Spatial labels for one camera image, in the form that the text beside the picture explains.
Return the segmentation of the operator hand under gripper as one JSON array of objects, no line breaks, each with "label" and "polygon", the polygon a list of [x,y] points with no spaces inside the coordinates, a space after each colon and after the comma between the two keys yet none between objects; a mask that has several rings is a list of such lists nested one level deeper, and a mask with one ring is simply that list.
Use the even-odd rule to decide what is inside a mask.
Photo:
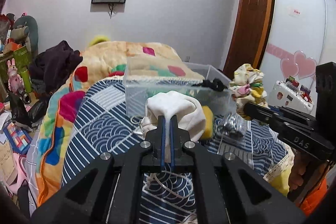
[{"label": "operator hand under gripper", "polygon": [[307,154],[297,152],[294,157],[294,163],[288,178],[289,191],[296,190],[302,186],[304,179],[303,175],[306,172],[306,167],[310,163],[310,157]]}]

